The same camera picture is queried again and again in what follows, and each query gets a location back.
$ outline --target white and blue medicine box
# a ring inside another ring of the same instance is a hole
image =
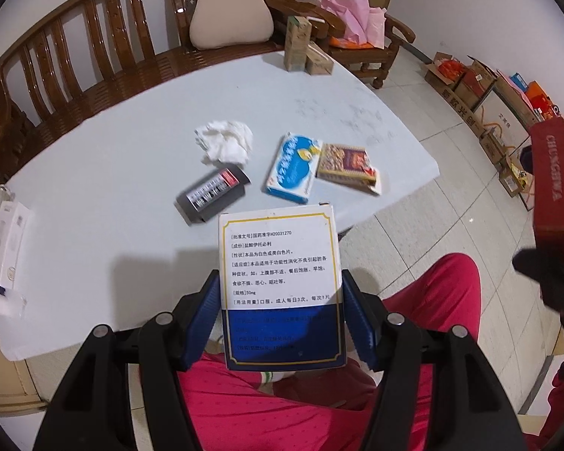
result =
[[[344,366],[344,310],[331,205],[220,215],[227,367]]]
[[[321,151],[322,141],[289,132],[282,140],[265,191],[275,197],[307,203]]]

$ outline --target wooden chair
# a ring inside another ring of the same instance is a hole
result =
[[[132,10],[129,25],[135,29],[143,55],[143,59],[137,61],[130,44],[130,29],[126,28],[121,0],[105,0],[106,27],[121,65],[118,72],[114,71],[107,53],[107,39],[101,30],[97,0],[65,2],[10,46],[0,57],[0,182],[7,181],[31,158],[82,121],[146,89],[213,64],[282,48],[283,36],[275,35],[276,38],[263,44],[196,50],[189,35],[196,0],[170,1],[180,43],[175,48],[156,54],[143,0],[129,0]],[[284,27],[289,15],[311,15],[313,7],[289,0],[266,0],[266,4],[274,20]],[[102,80],[88,89],[81,89],[71,65],[62,23],[64,16],[75,9],[83,11],[91,52],[102,75]],[[323,39],[326,35],[328,25],[315,23],[312,36]],[[50,51],[48,36],[52,38],[56,59]],[[31,102],[41,121],[37,127],[13,102],[6,85],[7,66],[16,59],[22,63]],[[43,85],[50,108],[40,91],[39,82]]]
[[[296,0],[286,0],[288,2],[296,2]],[[342,37],[344,34],[344,26],[338,25],[338,19],[329,12],[321,9],[318,15],[326,20],[329,25],[329,34],[334,37]],[[404,23],[387,14],[384,34],[390,39],[390,44],[385,49],[340,49],[323,45],[325,50],[343,66],[349,67],[352,64],[361,64],[361,69],[352,71],[359,78],[373,77],[372,86],[374,88],[382,88],[382,84],[388,76],[399,48],[405,42],[413,43],[415,33]],[[370,64],[380,64],[377,69],[371,69]]]

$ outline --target tiled floor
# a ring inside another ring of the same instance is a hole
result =
[[[375,92],[436,159],[441,175],[352,229],[341,242],[342,265],[362,290],[386,298],[444,254],[469,254],[481,275],[479,344],[518,410],[559,330],[538,287],[510,263],[517,248],[534,243],[532,215],[505,192],[477,138],[423,76],[421,63],[401,50]],[[68,349],[27,361],[44,398],[51,398],[73,354]],[[138,449],[150,449],[136,368],[130,380]]]

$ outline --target lemon illustration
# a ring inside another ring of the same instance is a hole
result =
[[[299,149],[297,153],[303,161],[311,161],[311,158],[313,157],[309,149]]]

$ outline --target beige cushion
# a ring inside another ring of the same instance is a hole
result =
[[[274,21],[263,0],[197,0],[190,40],[197,49],[267,41]]]

